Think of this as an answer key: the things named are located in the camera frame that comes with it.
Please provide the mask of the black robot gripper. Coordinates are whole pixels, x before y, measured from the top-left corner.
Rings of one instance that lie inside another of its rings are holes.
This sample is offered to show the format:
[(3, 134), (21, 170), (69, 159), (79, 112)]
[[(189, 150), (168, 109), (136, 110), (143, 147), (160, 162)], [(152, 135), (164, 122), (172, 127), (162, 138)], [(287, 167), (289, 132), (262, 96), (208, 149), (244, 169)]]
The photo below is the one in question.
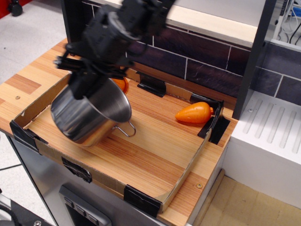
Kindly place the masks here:
[[(54, 61), (58, 69), (73, 71), (68, 85), (75, 99), (90, 98), (108, 77), (122, 79), (132, 64), (125, 52), (135, 41), (119, 21), (92, 21), (78, 42), (68, 43), (63, 56)], [(91, 84), (89, 75), (101, 75)]]

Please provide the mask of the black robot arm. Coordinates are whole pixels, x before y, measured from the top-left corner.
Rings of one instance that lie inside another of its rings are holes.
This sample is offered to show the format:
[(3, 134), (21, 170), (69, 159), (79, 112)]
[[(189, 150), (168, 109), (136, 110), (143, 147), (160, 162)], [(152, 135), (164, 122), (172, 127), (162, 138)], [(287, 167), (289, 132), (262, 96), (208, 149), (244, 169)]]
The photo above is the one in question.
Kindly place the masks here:
[(92, 96), (108, 78), (123, 79), (133, 65), (125, 53), (136, 41), (159, 35), (173, 0), (124, 0), (120, 8), (101, 7), (76, 42), (55, 61), (71, 71), (68, 85), (76, 100)]

